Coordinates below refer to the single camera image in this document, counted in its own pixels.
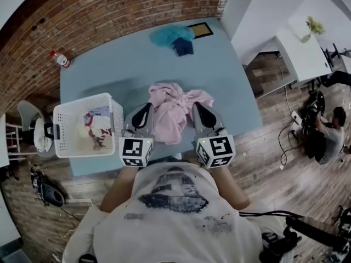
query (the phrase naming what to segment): blue tabletop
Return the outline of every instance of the blue tabletop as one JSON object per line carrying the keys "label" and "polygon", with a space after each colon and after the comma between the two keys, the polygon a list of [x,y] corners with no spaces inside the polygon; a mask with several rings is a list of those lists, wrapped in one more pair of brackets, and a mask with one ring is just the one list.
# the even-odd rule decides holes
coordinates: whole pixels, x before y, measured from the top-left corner
{"label": "blue tabletop", "polygon": [[[156,28],[142,30],[98,46],[61,69],[61,102],[110,93],[123,106],[124,117],[149,99],[156,82],[178,83],[185,92],[203,89],[214,97],[213,107],[222,114],[230,134],[239,135],[262,126],[258,107],[245,72],[230,40],[216,18],[176,22],[207,22],[213,35],[193,41],[194,54],[178,57],[171,48],[150,41]],[[177,145],[158,144],[151,159],[191,150],[195,135],[188,126]],[[70,159],[73,174],[84,175],[118,169],[118,151],[104,157]]]}

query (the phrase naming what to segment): gray t-shirt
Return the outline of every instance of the gray t-shirt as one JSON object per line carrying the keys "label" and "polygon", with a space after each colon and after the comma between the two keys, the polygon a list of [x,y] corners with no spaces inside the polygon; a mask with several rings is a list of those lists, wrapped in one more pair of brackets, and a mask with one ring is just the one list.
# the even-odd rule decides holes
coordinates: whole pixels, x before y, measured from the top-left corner
{"label": "gray t-shirt", "polygon": [[319,161],[320,164],[325,164],[333,160],[340,152],[344,144],[344,128],[339,129],[328,128],[322,131],[326,138],[325,142],[325,153],[322,159]]}

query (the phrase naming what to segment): blue fabric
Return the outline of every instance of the blue fabric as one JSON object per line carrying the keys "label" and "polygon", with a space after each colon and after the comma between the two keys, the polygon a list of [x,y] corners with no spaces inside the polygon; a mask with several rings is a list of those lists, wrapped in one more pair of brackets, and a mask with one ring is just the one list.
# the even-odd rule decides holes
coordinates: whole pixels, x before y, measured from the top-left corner
{"label": "blue fabric", "polygon": [[150,35],[151,41],[160,47],[169,47],[178,38],[192,41],[195,38],[195,34],[187,26],[171,25],[156,30]]}
{"label": "blue fabric", "polygon": [[194,54],[193,44],[183,38],[178,38],[172,44],[178,56]]}

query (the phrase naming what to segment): pink cloth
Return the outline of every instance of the pink cloth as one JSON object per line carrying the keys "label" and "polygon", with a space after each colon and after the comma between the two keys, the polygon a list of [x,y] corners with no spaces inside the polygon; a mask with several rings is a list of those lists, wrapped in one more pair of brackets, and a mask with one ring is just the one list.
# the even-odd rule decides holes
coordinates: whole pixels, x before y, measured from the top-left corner
{"label": "pink cloth", "polygon": [[212,106],[214,98],[203,90],[184,93],[175,83],[159,83],[149,89],[150,100],[155,108],[154,135],[156,141],[165,144],[178,144],[186,126],[186,114],[193,119],[191,108],[199,101]]}

